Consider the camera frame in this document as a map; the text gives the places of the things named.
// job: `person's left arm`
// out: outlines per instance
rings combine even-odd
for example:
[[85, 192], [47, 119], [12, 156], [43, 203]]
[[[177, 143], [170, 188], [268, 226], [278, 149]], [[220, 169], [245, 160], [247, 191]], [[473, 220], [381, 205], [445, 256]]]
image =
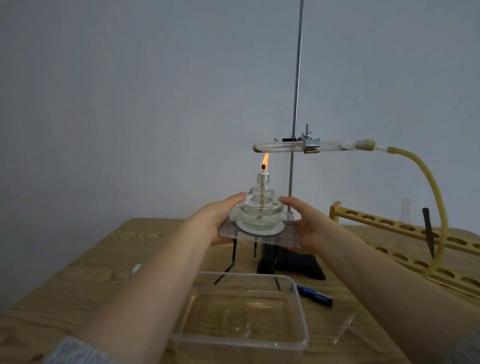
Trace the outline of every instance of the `person's left arm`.
[[75, 336], [125, 363], [158, 363], [217, 228], [245, 198], [210, 203], [182, 222], [168, 242]]

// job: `person's left hand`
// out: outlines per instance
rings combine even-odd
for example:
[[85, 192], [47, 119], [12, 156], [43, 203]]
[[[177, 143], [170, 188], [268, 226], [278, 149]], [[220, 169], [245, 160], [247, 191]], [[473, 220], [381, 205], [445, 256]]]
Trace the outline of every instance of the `person's left hand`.
[[223, 220], [228, 217], [230, 211], [235, 205], [242, 202], [244, 199], [245, 192], [240, 192], [239, 194], [234, 194], [223, 201], [211, 202], [195, 212], [190, 219], [207, 227], [208, 233], [211, 234], [210, 238], [212, 245], [231, 243], [233, 242], [233, 239], [218, 235], [217, 229]]

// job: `table top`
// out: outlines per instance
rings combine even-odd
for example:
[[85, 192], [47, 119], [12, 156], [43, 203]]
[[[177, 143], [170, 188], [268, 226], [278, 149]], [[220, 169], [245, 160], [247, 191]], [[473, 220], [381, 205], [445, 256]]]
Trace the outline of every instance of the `table top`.
[[[45, 358], [65, 335], [72, 334], [112, 293], [132, 275], [135, 265], [145, 261], [164, 243], [181, 220], [136, 218], [71, 262], [65, 269], [39, 286], [0, 316], [0, 363], [32, 363]], [[399, 252], [425, 258], [425, 242], [399, 236], [369, 226], [347, 225], [364, 240], [394, 246]], [[477, 239], [467, 231], [456, 235]], [[201, 270], [224, 271], [231, 263], [232, 245], [209, 248]], [[255, 273], [261, 257], [253, 257], [253, 243], [239, 241], [232, 272]], [[443, 266], [480, 279], [479, 257], [446, 250]], [[310, 333], [305, 363], [408, 363], [403, 353], [366, 312], [352, 321], [351, 329], [332, 343], [358, 301], [333, 272], [319, 260], [326, 280], [309, 279], [298, 273], [277, 271], [291, 276], [298, 284], [334, 298], [332, 308], [304, 297], [301, 302]], [[453, 294], [480, 306], [480, 300]], [[169, 345], [162, 363], [176, 363]]]

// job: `person's right arm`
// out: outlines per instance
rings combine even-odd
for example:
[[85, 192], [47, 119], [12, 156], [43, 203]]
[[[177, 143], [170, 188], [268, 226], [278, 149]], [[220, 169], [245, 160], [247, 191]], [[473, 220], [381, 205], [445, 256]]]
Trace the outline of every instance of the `person's right arm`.
[[414, 363], [436, 363], [480, 324], [480, 309], [373, 249], [307, 203], [281, 201], [301, 215], [302, 249], [317, 254]]

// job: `black stand base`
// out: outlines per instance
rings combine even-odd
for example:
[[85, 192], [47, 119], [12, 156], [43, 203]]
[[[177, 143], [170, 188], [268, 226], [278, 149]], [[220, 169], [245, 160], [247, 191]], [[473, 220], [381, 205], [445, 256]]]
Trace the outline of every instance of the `black stand base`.
[[275, 274], [275, 269], [299, 272], [312, 279], [325, 279], [315, 256], [298, 254], [278, 245], [263, 244], [262, 260], [258, 262], [257, 273]]

